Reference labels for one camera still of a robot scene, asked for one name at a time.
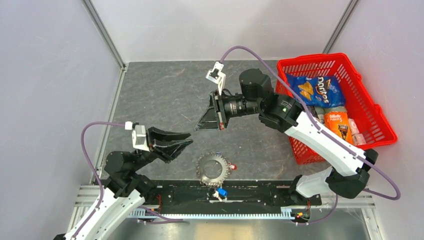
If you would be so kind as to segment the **steel disc with keyrings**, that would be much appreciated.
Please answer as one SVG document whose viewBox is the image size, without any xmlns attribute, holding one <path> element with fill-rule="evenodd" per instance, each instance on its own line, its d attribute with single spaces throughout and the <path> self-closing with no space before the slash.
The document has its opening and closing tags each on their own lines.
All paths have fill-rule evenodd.
<svg viewBox="0 0 424 240">
<path fill-rule="evenodd" d="M 220 152 L 202 154 L 195 167 L 196 177 L 203 186 L 219 188 L 233 171 L 232 164 Z"/>
</svg>

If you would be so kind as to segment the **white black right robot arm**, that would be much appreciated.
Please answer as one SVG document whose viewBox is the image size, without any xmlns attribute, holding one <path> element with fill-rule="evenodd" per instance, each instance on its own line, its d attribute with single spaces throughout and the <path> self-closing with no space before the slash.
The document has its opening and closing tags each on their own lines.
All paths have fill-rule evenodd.
<svg viewBox="0 0 424 240">
<path fill-rule="evenodd" d="M 257 68 L 243 71 L 239 76 L 241 93 L 229 94 L 224 89 L 225 74 L 214 68 L 206 78 L 218 88 L 209 94 L 209 105 L 200 117 L 195 131 L 224 130 L 231 118 L 258 115 L 265 126 L 284 133 L 318 153 L 330 167 L 311 175 L 297 176 L 288 191 L 289 200 L 300 205 L 308 198 L 326 192 L 347 199 L 362 192 L 370 178 L 370 167 L 378 153 L 362 150 L 340 139 L 314 118 L 293 97 L 276 93 L 271 79 Z"/>
</svg>

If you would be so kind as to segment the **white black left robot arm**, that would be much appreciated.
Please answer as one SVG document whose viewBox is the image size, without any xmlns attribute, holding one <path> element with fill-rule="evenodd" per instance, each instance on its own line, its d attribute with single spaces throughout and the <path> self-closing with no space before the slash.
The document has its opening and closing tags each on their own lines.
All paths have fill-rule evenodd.
<svg viewBox="0 0 424 240">
<path fill-rule="evenodd" d="M 91 160 L 87 161 L 98 183 L 99 195 L 82 219 L 68 232 L 56 235 L 56 240 L 108 239 L 131 212 L 143 204 L 152 204 L 157 198 L 157 185 L 137 171 L 156 159 L 170 163 L 193 143 L 188 132 L 146 128 L 131 121 L 105 125 L 130 131 L 134 150 L 112 151 L 106 156 L 106 180 L 101 180 Z"/>
</svg>

